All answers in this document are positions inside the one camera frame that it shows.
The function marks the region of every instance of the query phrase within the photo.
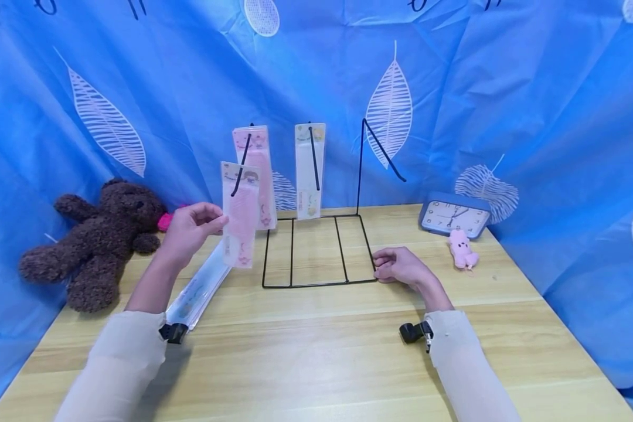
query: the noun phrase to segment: clock face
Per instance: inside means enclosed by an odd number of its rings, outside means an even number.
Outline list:
[[[433,200],[422,218],[423,226],[439,232],[463,230],[468,237],[476,236],[485,226],[490,213],[477,208]]]

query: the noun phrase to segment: pink pig toy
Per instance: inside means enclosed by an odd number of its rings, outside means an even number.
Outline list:
[[[469,239],[462,230],[453,230],[448,238],[450,253],[455,261],[455,266],[463,270],[471,270],[478,263],[478,254],[471,250]]]

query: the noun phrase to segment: brown teddy bear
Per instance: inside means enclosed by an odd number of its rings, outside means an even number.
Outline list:
[[[54,208],[78,222],[58,243],[28,250],[19,272],[33,283],[68,284],[68,306],[96,312],[120,296],[118,282],[133,252],[151,254],[159,247],[157,222],[165,206],[148,188],[112,179],[101,188],[99,207],[77,195],[63,195]]]

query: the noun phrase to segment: teddy bear ear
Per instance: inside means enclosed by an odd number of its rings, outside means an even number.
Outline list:
[[[116,183],[125,183],[125,182],[126,182],[125,179],[113,178],[113,179],[110,179],[109,181],[103,183],[103,187],[101,189],[107,188],[108,186],[111,186],[111,185],[116,184]]]

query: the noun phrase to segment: display stand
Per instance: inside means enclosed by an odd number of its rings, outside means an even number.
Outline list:
[[[263,281],[262,281],[262,285],[263,288],[266,289],[286,289],[286,288],[304,288],[304,287],[318,287],[318,286],[322,286],[322,285],[346,285],[346,284],[361,284],[361,283],[372,283],[373,281],[376,281],[374,278],[370,278],[370,279],[365,279],[365,280],[350,280],[349,276],[347,274],[347,265],[345,263],[345,255],[343,254],[342,251],[342,241],[340,240],[340,231],[338,228],[338,219],[346,219],[346,218],[358,218],[359,223],[361,223],[361,231],[363,231],[363,236],[364,239],[366,240],[366,248],[368,249],[368,254],[370,257],[370,266],[371,269],[374,271],[375,270],[375,264],[373,263],[373,253],[370,251],[370,243],[368,241],[368,235],[366,234],[366,226],[363,222],[363,218],[361,216],[361,214],[359,214],[359,205],[360,205],[360,200],[361,200],[361,170],[362,170],[362,164],[363,164],[363,139],[364,136],[366,134],[366,129],[370,132],[370,134],[373,136],[373,139],[375,140],[375,142],[377,143],[377,146],[380,148],[380,151],[382,151],[382,154],[384,154],[384,158],[387,159],[389,166],[392,168],[393,172],[396,174],[396,176],[401,179],[401,181],[405,182],[406,179],[404,179],[398,172],[398,170],[396,169],[396,166],[393,165],[392,163],[392,159],[387,155],[387,152],[384,150],[384,148],[382,147],[382,143],[380,143],[380,141],[378,140],[378,138],[375,136],[375,133],[373,132],[373,130],[370,128],[368,121],[366,121],[366,119],[363,119],[361,121],[361,142],[360,142],[360,151],[359,151],[359,168],[358,168],[358,187],[357,187],[357,191],[356,191],[356,212],[355,213],[351,213],[351,214],[339,214],[339,215],[328,215],[328,216],[324,216],[324,217],[320,217],[320,219],[330,219],[332,218],[334,223],[335,223],[335,231],[338,234],[338,246],[340,248],[340,258],[342,259],[342,269],[345,275],[345,279],[342,281],[331,281],[330,283],[316,283],[316,284],[293,284],[293,245],[295,243],[294,241],[294,236],[295,236],[295,221],[297,219],[297,217],[288,217],[288,218],[279,218],[278,221],[290,221],[291,222],[291,267],[290,267],[290,280],[289,280],[289,284],[288,285],[267,285],[265,284],[265,274],[267,272],[267,253],[269,251],[269,244],[270,244],[270,231],[267,231],[267,240],[265,243],[265,257],[263,260]],[[315,147],[314,147],[314,138],[312,137],[312,128],[309,128],[309,136],[311,137],[311,142],[312,142],[312,158],[314,159],[314,163],[315,163],[315,177],[316,177],[316,188],[317,190],[320,190],[320,185],[318,182],[318,174],[317,174],[317,157],[315,155]]]

